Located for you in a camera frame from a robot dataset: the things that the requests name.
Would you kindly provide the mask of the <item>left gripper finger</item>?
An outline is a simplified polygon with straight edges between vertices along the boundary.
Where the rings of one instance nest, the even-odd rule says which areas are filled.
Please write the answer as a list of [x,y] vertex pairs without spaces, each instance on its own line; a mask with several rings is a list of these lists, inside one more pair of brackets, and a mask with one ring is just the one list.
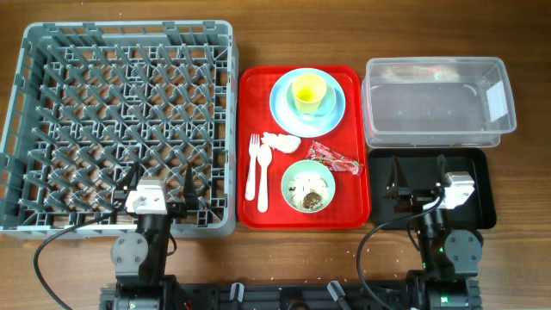
[[187,164],[185,178],[183,182],[183,196],[187,207],[198,207],[199,200],[195,192],[193,169],[191,164]]
[[127,174],[119,181],[115,187],[116,191],[127,191],[136,189],[139,181],[139,168],[138,162],[134,162],[128,170]]

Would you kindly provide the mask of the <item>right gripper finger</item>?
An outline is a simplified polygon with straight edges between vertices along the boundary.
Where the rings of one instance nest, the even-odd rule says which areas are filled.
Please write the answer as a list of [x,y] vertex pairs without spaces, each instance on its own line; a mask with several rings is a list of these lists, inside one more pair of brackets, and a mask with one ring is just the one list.
[[383,197],[387,199],[398,199],[405,195],[407,195],[407,181],[400,168],[398,158],[393,155],[391,157],[390,175],[383,192]]
[[449,167],[446,157],[443,154],[440,154],[436,158],[436,165],[439,174],[439,183],[442,185],[448,185],[449,181],[447,174],[451,172],[451,169]]

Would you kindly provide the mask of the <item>white plastic fork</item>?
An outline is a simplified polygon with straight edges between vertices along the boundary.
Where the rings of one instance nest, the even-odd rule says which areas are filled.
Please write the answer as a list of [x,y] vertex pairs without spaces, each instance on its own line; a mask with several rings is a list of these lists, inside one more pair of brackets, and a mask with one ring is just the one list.
[[249,170],[246,179],[245,185],[245,199],[247,201],[252,201],[255,198],[256,193],[256,165],[257,165],[257,154],[260,148],[260,137],[258,134],[254,133],[251,135],[249,143],[249,155],[250,163]]

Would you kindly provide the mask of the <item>red snack wrapper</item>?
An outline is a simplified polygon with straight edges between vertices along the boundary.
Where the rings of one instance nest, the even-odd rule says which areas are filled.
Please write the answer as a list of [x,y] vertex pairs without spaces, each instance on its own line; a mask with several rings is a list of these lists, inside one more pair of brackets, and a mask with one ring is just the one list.
[[306,159],[318,162],[326,166],[330,171],[349,172],[356,176],[360,176],[364,169],[363,164],[333,151],[318,141],[314,141],[310,145],[306,153]]

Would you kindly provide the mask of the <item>white plastic spoon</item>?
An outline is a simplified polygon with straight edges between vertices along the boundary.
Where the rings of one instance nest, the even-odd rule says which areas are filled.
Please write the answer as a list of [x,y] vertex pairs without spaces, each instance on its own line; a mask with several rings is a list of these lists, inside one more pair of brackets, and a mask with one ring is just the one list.
[[257,210],[261,213],[268,211],[268,168],[272,161],[272,151],[269,145],[262,144],[259,148],[257,161],[260,165],[260,182],[257,199]]

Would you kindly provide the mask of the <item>mint green food bowl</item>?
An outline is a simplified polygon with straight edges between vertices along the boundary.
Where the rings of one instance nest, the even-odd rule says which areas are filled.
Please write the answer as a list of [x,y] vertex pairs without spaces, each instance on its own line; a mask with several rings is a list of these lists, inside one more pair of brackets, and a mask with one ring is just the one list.
[[331,171],[313,160],[291,164],[281,181],[285,202],[303,214],[315,214],[325,209],[336,194],[336,182]]

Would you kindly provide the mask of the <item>white napkin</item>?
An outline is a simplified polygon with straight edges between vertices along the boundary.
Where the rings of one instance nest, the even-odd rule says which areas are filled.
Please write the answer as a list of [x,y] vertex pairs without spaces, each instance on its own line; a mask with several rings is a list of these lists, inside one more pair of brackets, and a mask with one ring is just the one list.
[[263,144],[268,145],[272,149],[283,153],[295,152],[299,148],[301,143],[301,139],[293,135],[286,135],[282,133],[274,134],[267,132],[263,133],[261,141]]

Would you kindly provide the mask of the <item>yellow plastic cup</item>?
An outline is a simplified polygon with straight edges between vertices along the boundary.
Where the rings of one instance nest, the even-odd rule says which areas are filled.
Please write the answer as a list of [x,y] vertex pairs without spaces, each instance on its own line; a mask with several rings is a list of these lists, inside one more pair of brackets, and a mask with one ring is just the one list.
[[312,114],[318,110],[326,94],[327,85],[320,75],[304,73],[293,81],[291,90],[297,110],[303,114]]

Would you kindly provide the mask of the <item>rice and food scraps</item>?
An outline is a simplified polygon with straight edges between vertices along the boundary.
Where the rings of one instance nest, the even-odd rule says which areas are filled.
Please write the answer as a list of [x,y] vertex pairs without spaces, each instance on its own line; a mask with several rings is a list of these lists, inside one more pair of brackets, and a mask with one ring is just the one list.
[[301,172],[291,177],[287,190],[291,206],[301,212],[317,211],[329,197],[325,179],[315,172]]

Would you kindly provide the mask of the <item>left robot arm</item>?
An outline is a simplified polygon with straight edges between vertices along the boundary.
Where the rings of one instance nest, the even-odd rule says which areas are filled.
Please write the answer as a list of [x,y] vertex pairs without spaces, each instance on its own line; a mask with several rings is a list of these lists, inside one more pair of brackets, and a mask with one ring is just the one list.
[[199,207],[193,170],[184,173],[184,201],[169,201],[165,183],[158,177],[141,177],[133,164],[113,190],[112,200],[138,219],[137,228],[120,236],[111,249],[115,290],[101,292],[101,309],[191,309],[193,303],[173,275],[165,274],[174,219]]

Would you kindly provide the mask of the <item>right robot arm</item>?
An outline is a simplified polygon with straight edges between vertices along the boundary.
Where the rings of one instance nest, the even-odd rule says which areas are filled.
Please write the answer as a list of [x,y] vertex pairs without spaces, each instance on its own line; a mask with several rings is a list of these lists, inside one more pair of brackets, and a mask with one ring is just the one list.
[[406,224],[417,226],[417,248],[424,268],[406,276],[407,309],[481,309],[479,273],[483,238],[475,230],[454,229],[448,212],[474,193],[475,182],[465,171],[452,171],[443,155],[437,157],[439,181],[431,189],[412,189],[391,157],[391,172],[383,197],[396,201],[394,210],[410,212]]

